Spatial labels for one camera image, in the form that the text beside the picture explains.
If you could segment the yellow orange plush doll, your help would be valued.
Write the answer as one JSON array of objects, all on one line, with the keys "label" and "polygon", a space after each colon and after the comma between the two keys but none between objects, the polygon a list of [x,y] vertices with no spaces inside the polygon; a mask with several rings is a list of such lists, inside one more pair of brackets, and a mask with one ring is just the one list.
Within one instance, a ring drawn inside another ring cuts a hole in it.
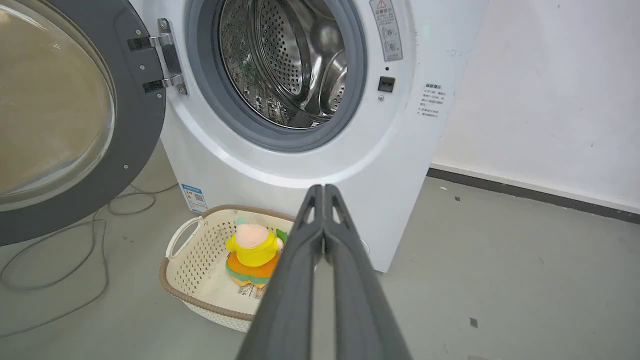
[{"label": "yellow orange plush doll", "polygon": [[240,287],[253,285],[265,289],[287,240],[288,233],[280,228],[268,228],[237,218],[235,234],[225,244],[229,252],[225,262],[227,274]]}]

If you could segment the dark grey baseboard strip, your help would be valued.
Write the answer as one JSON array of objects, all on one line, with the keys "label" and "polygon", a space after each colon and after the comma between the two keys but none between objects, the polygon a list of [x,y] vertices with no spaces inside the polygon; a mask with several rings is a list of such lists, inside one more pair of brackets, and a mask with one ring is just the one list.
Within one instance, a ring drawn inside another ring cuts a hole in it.
[{"label": "dark grey baseboard strip", "polygon": [[598,205],[596,203],[589,203],[564,196],[558,196],[556,194],[526,189],[525,187],[513,186],[499,181],[472,177],[469,175],[459,174],[446,170],[438,170],[433,167],[428,170],[426,176],[446,182],[457,183],[464,186],[482,189],[484,191],[506,194],[514,196],[515,198],[530,199],[533,201],[554,205],[556,207],[563,207],[579,212],[584,212],[586,214],[598,215],[604,218],[623,221],[624,223],[640,225],[640,214]]}]

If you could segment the grey round washing machine door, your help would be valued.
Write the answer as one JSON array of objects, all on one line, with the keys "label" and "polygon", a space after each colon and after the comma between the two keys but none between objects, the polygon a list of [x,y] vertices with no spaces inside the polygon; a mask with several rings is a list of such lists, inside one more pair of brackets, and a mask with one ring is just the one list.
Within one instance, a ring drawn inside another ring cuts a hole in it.
[{"label": "grey round washing machine door", "polygon": [[153,0],[0,0],[0,248],[102,208],[162,134]]}]

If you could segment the cream perforated laundry basket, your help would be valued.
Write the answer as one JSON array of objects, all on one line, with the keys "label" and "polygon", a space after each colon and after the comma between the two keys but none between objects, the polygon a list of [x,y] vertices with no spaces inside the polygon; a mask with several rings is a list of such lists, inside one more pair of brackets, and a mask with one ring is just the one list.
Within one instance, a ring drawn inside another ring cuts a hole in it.
[{"label": "cream perforated laundry basket", "polygon": [[234,241],[240,224],[259,224],[286,241],[291,216],[240,205],[222,205],[176,230],[160,266],[160,284],[199,316],[246,333],[258,310],[279,255],[257,268],[241,264]]}]

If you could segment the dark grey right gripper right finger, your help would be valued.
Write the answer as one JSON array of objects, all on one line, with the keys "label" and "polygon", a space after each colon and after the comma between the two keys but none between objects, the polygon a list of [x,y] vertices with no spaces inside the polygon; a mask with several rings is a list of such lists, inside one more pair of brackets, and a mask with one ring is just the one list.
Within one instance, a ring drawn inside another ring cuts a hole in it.
[{"label": "dark grey right gripper right finger", "polygon": [[326,258],[333,266],[336,360],[413,360],[338,187],[323,194]]}]

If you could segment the white front-load washing machine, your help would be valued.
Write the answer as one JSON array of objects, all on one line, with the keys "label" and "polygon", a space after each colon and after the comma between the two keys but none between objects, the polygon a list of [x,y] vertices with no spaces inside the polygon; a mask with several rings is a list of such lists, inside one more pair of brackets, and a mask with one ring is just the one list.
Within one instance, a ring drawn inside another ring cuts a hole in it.
[{"label": "white front-load washing machine", "polygon": [[492,0],[130,2],[169,74],[186,207],[293,216],[332,184],[387,272]]}]

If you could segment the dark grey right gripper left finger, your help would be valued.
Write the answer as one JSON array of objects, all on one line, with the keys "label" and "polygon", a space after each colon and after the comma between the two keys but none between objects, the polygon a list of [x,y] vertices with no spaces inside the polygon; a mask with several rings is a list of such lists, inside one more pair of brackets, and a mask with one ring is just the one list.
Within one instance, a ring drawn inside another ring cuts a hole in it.
[{"label": "dark grey right gripper left finger", "polygon": [[311,186],[236,360],[311,360],[315,269],[323,255],[323,186]]}]

